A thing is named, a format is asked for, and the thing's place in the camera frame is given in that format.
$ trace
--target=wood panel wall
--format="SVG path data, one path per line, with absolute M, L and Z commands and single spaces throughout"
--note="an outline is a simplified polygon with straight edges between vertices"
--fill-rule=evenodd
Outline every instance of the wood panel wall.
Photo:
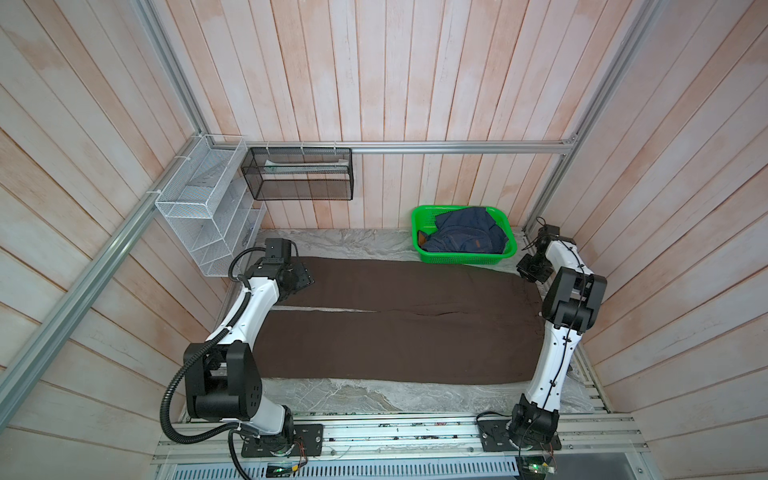
M 154 0 L 213 133 L 252 141 L 568 138 L 635 0 Z M 364 155 L 351 202 L 265 227 L 392 228 L 420 204 L 522 224 L 556 156 Z
M 193 128 L 130 2 L 4 0 L 0 65 L 5 370 Z M 0 476 L 142 477 L 226 291 L 184 251 L 150 225 L 0 435 Z
M 671 2 L 544 215 L 607 277 L 585 347 L 666 478 L 768 476 L 767 25 Z

